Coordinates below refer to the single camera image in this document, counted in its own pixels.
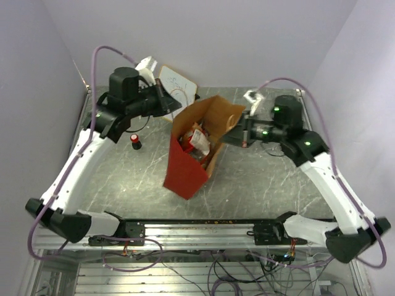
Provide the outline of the red cookie snack bag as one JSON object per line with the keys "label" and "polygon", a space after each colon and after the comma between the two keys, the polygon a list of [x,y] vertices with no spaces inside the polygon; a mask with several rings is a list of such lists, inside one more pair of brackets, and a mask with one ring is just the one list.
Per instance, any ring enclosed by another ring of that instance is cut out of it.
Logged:
{"label": "red cookie snack bag", "polygon": [[193,123],[190,129],[180,136],[178,141],[183,152],[197,160],[201,165],[206,161],[211,150],[211,144],[201,125]]}

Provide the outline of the red paper bag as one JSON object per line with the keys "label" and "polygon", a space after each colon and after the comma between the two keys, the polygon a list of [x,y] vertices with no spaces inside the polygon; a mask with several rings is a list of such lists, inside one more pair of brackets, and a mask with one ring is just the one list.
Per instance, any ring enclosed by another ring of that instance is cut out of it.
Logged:
{"label": "red paper bag", "polygon": [[220,138],[245,106],[221,96],[195,102],[173,120],[164,187],[188,200],[210,178],[223,146]]}

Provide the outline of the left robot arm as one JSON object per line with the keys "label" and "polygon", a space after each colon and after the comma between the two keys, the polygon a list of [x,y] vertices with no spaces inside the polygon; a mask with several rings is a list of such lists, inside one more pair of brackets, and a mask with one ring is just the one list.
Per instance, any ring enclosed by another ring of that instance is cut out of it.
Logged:
{"label": "left robot arm", "polygon": [[80,210],[84,190],[95,167],[118,143],[136,117],[163,117],[181,108],[154,77],[150,68],[116,68],[109,90],[93,103],[74,150],[50,188],[30,198],[26,211],[35,222],[71,243],[85,236],[104,235],[112,245],[125,240],[121,218],[110,213]]}

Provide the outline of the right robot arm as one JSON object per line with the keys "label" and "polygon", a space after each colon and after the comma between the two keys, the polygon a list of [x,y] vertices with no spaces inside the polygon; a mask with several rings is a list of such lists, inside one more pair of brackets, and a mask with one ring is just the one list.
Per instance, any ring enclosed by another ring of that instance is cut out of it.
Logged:
{"label": "right robot arm", "polygon": [[222,136],[222,142],[242,148],[256,141],[279,144],[284,156],[313,182],[335,218],[327,222],[286,212],[274,220],[269,232],[277,243],[303,239],[326,247],[332,257],[349,263],[390,230],[385,217],[376,217],[359,198],[353,197],[321,136],[304,128],[303,104],[296,97],[276,97],[270,120],[256,115],[264,100],[261,93],[250,90],[244,98],[251,109],[242,113]]}

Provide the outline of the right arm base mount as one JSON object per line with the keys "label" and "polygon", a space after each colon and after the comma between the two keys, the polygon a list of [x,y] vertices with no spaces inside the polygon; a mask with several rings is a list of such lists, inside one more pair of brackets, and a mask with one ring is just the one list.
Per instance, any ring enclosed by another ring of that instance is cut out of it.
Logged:
{"label": "right arm base mount", "polygon": [[306,245],[307,243],[304,239],[289,237],[281,223],[258,223],[246,234],[254,238],[255,245],[291,245],[292,242]]}

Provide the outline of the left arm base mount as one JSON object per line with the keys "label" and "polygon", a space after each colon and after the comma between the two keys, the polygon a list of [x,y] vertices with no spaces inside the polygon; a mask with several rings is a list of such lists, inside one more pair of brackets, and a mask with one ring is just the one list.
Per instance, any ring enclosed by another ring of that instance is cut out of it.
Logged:
{"label": "left arm base mount", "polygon": [[145,227],[140,223],[121,222],[113,235],[96,235],[88,239],[91,247],[112,247],[118,245],[143,246]]}

